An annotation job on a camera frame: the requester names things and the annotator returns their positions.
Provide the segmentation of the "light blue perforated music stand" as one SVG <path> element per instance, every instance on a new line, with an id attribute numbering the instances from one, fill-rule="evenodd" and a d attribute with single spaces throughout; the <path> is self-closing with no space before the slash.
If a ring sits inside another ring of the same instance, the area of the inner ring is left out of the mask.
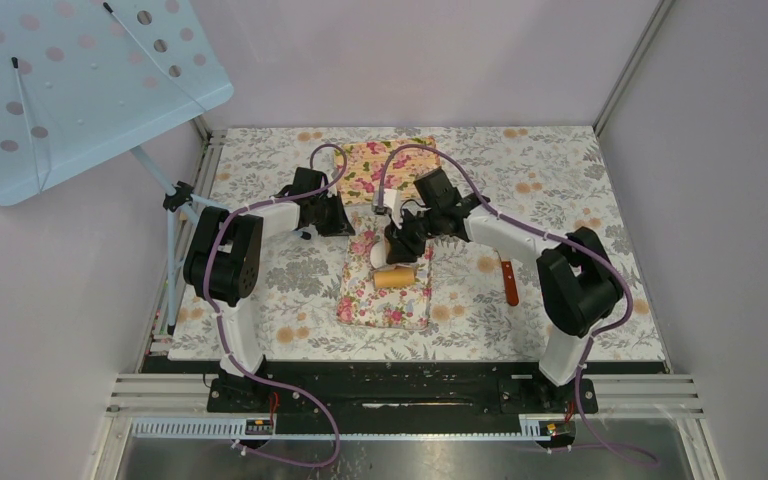
<path id="1" fill-rule="evenodd" d="M 0 331 L 142 292 L 120 183 L 64 182 L 227 102 L 231 80 L 188 1 L 0 1 Z"/>

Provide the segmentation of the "wooden dough roller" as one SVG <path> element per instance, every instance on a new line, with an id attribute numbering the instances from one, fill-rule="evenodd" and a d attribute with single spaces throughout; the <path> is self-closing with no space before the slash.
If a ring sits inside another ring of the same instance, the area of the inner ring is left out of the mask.
<path id="1" fill-rule="evenodd" d="M 391 265 L 373 272 L 376 289 L 403 289 L 413 285 L 417 268 L 412 265 Z"/>

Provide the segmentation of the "yellow floral rectangular tray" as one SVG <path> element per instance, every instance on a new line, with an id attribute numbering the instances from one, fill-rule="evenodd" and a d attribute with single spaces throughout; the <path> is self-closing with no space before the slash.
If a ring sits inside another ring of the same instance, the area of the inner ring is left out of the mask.
<path id="1" fill-rule="evenodd" d="M 347 206 L 371 206 L 382 178 L 381 170 L 388 156 L 397 148 L 407 144 L 425 145 L 436 148 L 434 137 L 413 137 L 394 140 L 378 140 L 344 144 L 341 148 L 348 154 L 345 175 L 337 183 L 344 204 Z M 419 200 L 414 181 L 421 175 L 441 166 L 440 157 L 423 149 L 405 149 L 396 154 L 385 175 L 387 189 L 400 191 L 403 200 Z"/>

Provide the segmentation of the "red handled metal scraper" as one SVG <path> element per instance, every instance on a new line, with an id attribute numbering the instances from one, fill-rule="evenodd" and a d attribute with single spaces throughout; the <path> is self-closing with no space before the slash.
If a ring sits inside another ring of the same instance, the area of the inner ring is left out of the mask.
<path id="1" fill-rule="evenodd" d="M 506 302 L 510 306 L 518 306 L 520 298 L 512 261 L 508 256 L 502 253 L 499 253 L 498 257 L 503 277 Z"/>

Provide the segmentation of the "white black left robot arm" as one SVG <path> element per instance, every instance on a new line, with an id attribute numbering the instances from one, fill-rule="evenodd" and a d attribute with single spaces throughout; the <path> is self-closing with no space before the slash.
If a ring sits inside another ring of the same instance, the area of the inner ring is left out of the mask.
<path id="1" fill-rule="evenodd" d="M 245 410 L 264 407 L 270 388 L 312 396 L 258 374 L 266 355 L 256 338 L 250 296 L 258 282 L 265 240 L 308 226 L 323 237 L 355 233 L 340 195 L 331 190 L 336 183 L 321 171 L 299 167 L 292 183 L 267 200 L 235 211 L 209 206 L 200 214 L 183 278 L 214 309 L 222 351 L 220 367 L 239 376 L 231 395 Z"/>

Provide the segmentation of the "white dough ball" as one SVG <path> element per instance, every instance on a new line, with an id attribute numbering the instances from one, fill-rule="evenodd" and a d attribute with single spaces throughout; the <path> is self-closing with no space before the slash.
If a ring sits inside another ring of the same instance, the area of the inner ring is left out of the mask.
<path id="1" fill-rule="evenodd" d="M 384 269 L 389 266 L 387 261 L 388 248 L 389 245 L 386 241 L 379 241 L 370 249 L 370 264 L 374 270 Z"/>

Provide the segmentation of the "floral grey table mat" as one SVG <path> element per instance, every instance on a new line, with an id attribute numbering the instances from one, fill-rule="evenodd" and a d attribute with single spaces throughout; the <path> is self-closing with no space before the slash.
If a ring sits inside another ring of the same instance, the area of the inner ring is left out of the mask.
<path id="1" fill-rule="evenodd" d="M 300 166 L 332 172 L 334 144 L 431 138 L 455 159 L 446 167 L 461 190 L 476 185 L 503 212 L 563 234 L 596 231 L 611 262 L 629 283 L 633 314 L 600 335 L 595 361 L 665 359 L 611 188 L 590 127 L 304 127 L 233 129 L 207 176 L 212 200 L 231 208 L 256 202 L 290 183 Z M 374 328 L 350 323 L 339 298 L 348 253 L 344 238 L 302 239 L 289 234 L 263 248 L 256 335 L 271 360 L 534 361 L 552 324 L 545 315 L 536 272 L 516 265 L 520 301 L 505 300 L 497 254 L 458 240 L 433 246 L 429 319 L 425 327 Z"/>

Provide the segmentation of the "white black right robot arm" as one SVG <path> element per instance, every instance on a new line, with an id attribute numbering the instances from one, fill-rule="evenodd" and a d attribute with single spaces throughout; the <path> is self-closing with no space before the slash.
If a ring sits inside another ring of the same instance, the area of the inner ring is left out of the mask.
<path id="1" fill-rule="evenodd" d="M 464 196 L 437 168 L 415 180 L 420 209 L 403 208 L 400 193 L 382 188 L 373 211 L 388 215 L 384 239 L 373 249 L 375 268 L 408 265 L 439 237 L 484 245 L 537 271 L 543 306 L 554 329 L 539 361 L 543 378 L 533 386 L 535 402 L 557 412 L 573 398 L 570 383 L 585 361 L 587 340 L 595 325 L 623 298 L 598 235 L 580 228 L 562 237 L 541 231 L 494 209 L 478 192 Z"/>

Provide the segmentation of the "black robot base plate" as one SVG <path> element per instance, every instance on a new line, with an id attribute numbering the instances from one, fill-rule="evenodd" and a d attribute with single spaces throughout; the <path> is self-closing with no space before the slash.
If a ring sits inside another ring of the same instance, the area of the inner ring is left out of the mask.
<path id="1" fill-rule="evenodd" d="M 592 381 L 557 387 L 534 362 L 267 361 L 258 374 L 312 396 L 221 373 L 211 383 L 208 412 L 263 414 L 291 433 L 323 433 L 327 425 L 455 433 L 510 431 L 521 414 L 562 421 L 599 410 Z"/>

